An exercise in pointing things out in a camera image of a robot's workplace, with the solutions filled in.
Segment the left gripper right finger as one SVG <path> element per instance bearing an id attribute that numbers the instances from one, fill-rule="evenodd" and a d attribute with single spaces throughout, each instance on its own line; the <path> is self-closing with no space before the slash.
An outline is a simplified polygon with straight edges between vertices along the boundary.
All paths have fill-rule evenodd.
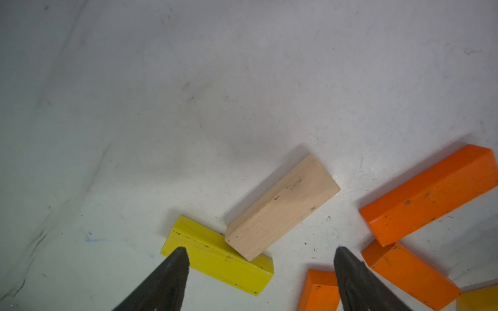
<path id="1" fill-rule="evenodd" d="M 339 246 L 333 263 L 344 310 L 411 310 L 348 248 Z"/>

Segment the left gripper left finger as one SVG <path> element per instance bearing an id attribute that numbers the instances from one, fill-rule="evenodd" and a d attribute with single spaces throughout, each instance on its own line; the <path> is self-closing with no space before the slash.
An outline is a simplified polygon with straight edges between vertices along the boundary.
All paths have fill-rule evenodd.
<path id="1" fill-rule="evenodd" d="M 180 310 L 188 273 L 187 250 L 178 247 L 114 310 Z"/>

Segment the orange block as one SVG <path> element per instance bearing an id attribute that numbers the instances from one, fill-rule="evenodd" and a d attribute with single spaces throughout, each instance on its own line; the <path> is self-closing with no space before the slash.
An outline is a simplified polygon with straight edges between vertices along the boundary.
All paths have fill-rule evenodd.
<path id="1" fill-rule="evenodd" d="M 432 310 L 442 310 L 462 294 L 455 283 L 403 244 L 383 247 L 373 241 L 361 254 L 374 272 Z"/>
<path id="2" fill-rule="evenodd" d="M 359 212 L 388 246 L 496 187 L 493 150 L 467 145 Z"/>
<path id="3" fill-rule="evenodd" d="M 299 311 L 336 311 L 341 297 L 335 272 L 308 270 Z"/>

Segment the yellow-green block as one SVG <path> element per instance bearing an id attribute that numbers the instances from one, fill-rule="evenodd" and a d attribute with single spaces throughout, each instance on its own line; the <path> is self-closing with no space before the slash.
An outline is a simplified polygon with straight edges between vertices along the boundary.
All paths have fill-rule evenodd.
<path id="1" fill-rule="evenodd" d="M 258 296 L 274 276 L 270 257 L 248 261 L 224 241 L 224 236 L 185 216 L 171 229 L 161 254 L 169 256 L 179 247 L 186 249 L 190 267 L 248 294 Z"/>

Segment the natural wood block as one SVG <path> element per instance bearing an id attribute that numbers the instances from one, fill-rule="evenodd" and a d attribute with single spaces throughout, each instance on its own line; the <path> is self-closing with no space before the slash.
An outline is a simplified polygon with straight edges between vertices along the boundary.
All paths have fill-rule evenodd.
<path id="1" fill-rule="evenodd" d="M 228 226 L 225 241 L 252 261 L 340 190 L 309 154 Z"/>

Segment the yellow block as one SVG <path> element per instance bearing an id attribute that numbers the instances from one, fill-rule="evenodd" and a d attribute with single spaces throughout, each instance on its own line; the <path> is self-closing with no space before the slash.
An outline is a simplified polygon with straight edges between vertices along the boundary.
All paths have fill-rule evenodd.
<path id="1" fill-rule="evenodd" d="M 498 285 L 463 293 L 457 311 L 498 311 Z"/>

